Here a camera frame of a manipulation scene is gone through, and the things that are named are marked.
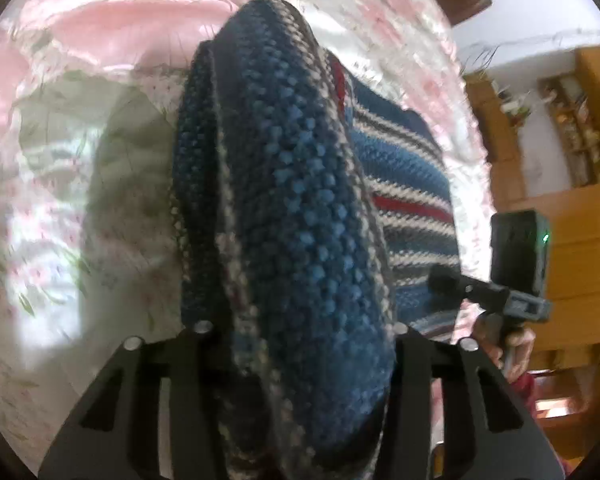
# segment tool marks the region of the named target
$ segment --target hand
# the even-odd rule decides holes
[[[475,321],[471,337],[478,342],[491,361],[498,368],[502,368],[502,348],[488,341],[484,316],[479,316]],[[507,345],[511,348],[511,351],[515,352],[513,366],[505,374],[505,378],[509,383],[516,381],[520,375],[526,372],[535,340],[536,333],[530,328],[520,328],[507,335]]]

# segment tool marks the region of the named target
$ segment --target metal screw head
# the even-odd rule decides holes
[[[208,319],[201,319],[193,326],[193,332],[196,334],[206,334],[207,332],[211,332],[213,330],[214,324],[211,323]]]
[[[475,352],[478,348],[478,342],[470,337],[465,337],[460,340],[460,348],[467,352]]]
[[[394,323],[394,334],[395,335],[404,335],[409,331],[409,327],[404,323]]]
[[[142,343],[142,338],[138,337],[137,335],[133,335],[131,337],[127,337],[122,346],[125,350],[133,351],[138,350],[142,346]]]

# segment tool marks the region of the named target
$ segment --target pink fabric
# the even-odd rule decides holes
[[[186,69],[248,0],[13,0],[0,17],[0,429],[36,471],[129,335],[180,329],[168,207]],[[487,278],[488,166],[434,0],[288,0],[442,147],[464,272]],[[465,304],[456,336],[469,335]]]
[[[520,396],[533,418],[538,417],[536,409],[536,382],[533,375],[524,373],[511,383],[513,390]]]

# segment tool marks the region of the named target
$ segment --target red stripe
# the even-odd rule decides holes
[[[427,216],[448,224],[452,224],[454,222],[453,215],[430,205],[416,204],[413,202],[400,202],[399,200],[380,195],[374,195],[374,204],[376,204],[378,209],[385,211],[396,211],[411,215]]]
[[[344,79],[344,70],[342,65],[335,56],[331,57],[331,71],[335,79],[336,94],[338,96],[338,112],[340,116],[344,116],[344,97],[346,94],[346,85]]]

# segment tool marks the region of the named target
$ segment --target knitted blanket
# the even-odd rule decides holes
[[[229,475],[366,478],[394,325],[444,332],[459,266],[425,123],[321,49],[282,0],[253,0],[192,62],[173,159],[182,319],[232,332],[219,392]]]

